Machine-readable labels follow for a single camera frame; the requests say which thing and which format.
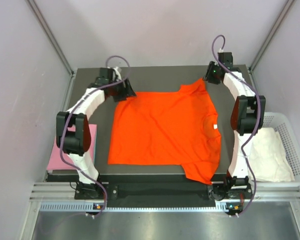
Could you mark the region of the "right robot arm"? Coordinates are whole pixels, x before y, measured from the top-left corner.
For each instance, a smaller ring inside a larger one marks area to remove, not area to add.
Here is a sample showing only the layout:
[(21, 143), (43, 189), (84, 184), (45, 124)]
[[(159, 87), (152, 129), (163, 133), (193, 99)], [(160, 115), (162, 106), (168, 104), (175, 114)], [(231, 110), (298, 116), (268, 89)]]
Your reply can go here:
[(255, 180), (248, 157), (251, 153), (252, 138), (263, 126), (266, 99), (258, 95), (255, 89), (245, 81), (239, 68), (233, 66), (231, 52), (219, 50), (216, 61), (209, 63), (204, 80), (215, 85), (222, 83), (229, 89), (235, 100), (230, 117), (230, 125), (234, 133), (234, 147), (223, 185), (224, 194), (229, 198), (234, 198), (242, 190), (250, 188), (250, 180)]

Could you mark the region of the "orange t-shirt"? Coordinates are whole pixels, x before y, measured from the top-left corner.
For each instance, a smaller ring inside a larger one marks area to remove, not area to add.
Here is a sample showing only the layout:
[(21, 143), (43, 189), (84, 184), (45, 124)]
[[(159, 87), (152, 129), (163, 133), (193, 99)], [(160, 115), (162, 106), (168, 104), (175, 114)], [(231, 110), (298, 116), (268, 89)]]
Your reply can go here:
[(220, 162), (218, 113), (203, 79), (175, 92), (138, 92), (117, 104), (108, 163), (177, 165), (211, 184)]

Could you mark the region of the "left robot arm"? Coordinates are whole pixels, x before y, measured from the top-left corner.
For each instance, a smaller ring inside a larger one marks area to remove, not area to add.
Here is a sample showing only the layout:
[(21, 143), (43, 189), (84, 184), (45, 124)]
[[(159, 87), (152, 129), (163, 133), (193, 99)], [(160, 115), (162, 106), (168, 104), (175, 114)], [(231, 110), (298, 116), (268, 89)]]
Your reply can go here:
[(92, 198), (107, 195), (98, 182), (99, 172), (90, 154), (92, 137), (89, 118), (109, 97), (120, 102), (135, 96), (128, 77), (122, 77), (119, 67), (102, 67), (99, 76), (88, 85), (77, 103), (67, 111), (58, 112), (56, 145), (61, 161), (73, 167), (79, 175), (78, 193)]

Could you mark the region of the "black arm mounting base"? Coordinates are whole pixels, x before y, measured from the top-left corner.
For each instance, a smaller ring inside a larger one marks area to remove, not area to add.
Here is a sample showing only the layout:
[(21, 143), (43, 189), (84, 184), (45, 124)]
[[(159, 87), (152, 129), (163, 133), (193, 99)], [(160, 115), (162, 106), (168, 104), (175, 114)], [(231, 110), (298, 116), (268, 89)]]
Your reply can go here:
[(67, 183), (78, 200), (106, 200), (110, 206), (162, 207), (210, 205), (215, 201), (245, 201), (252, 195), (247, 180), (239, 189), (230, 180), (217, 180), (211, 185), (187, 180), (182, 174), (103, 174), (97, 184), (79, 182), (76, 175), (49, 174), (48, 183)]

